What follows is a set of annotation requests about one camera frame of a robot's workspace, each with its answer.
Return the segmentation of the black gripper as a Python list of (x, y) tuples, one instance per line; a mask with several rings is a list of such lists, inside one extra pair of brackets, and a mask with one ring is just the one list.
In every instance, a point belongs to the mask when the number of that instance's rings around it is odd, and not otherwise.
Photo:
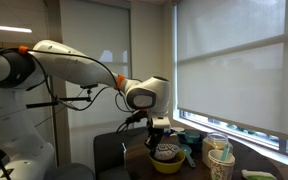
[(147, 122), (147, 130), (148, 130), (148, 137), (144, 142), (144, 145), (149, 150), (149, 153), (152, 154), (152, 157), (158, 159), (159, 156), (159, 142), (161, 141), (163, 130), (154, 128), (153, 124), (148, 121)]

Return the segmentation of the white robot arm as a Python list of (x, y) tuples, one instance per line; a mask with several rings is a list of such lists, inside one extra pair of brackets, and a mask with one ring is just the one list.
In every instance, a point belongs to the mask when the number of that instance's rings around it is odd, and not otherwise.
[(148, 148), (170, 127), (170, 82), (158, 76), (145, 81), (112, 72), (103, 63), (52, 40), (34, 47), (0, 48), (0, 180), (43, 180), (54, 167), (55, 149), (37, 132), (23, 101), (26, 92), (48, 84), (50, 76), (90, 87), (106, 85), (125, 95), (126, 103), (150, 122)]

